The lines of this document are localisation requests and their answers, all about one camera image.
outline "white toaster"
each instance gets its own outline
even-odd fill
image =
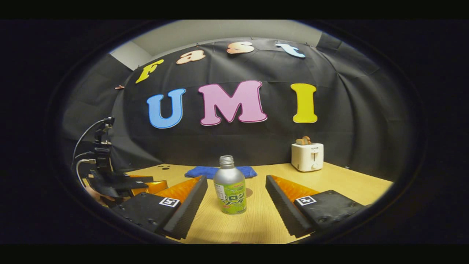
[[[292,144],[292,165],[299,171],[317,171],[323,168],[324,145],[311,143],[308,145]]]

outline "blue cloth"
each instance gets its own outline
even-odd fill
[[[236,167],[239,169],[243,174],[245,178],[252,178],[254,176],[257,176],[257,173],[254,171],[249,166],[241,166],[241,167]],[[204,166],[197,166],[190,171],[186,172],[184,176],[190,177],[190,178],[195,178],[199,176],[206,176],[207,179],[213,179],[213,176],[215,176],[215,173],[217,173],[218,168],[214,167],[204,167]]]

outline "wooden table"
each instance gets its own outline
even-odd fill
[[[193,168],[194,166],[162,164],[128,174],[153,176],[155,181],[166,180],[168,186],[171,187],[190,179],[184,177],[184,174]],[[335,190],[363,205],[375,202],[392,184],[390,181],[329,163],[324,163],[323,169],[312,172],[297,171],[289,163],[253,166],[252,168],[257,172],[257,176],[246,179],[246,187],[251,189],[253,194],[247,198],[245,213],[240,215],[222,213],[213,180],[209,179],[207,192],[187,238],[177,241],[185,244],[232,242],[284,244],[298,240],[288,233],[265,188],[266,175],[288,179],[319,192]]]

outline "pink letter m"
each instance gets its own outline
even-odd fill
[[[259,96],[261,86],[262,83],[259,81],[241,82],[232,97],[218,84],[200,87],[199,92],[204,95],[205,110],[205,117],[200,120],[200,123],[207,126],[221,123],[221,118],[217,116],[215,107],[230,123],[235,119],[239,106],[241,106],[239,121],[254,123],[266,120],[267,115],[262,112]]]

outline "aluminum bottle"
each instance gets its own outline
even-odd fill
[[[220,169],[215,173],[213,182],[222,212],[235,215],[246,211],[245,177],[235,168],[232,156],[220,157]]]

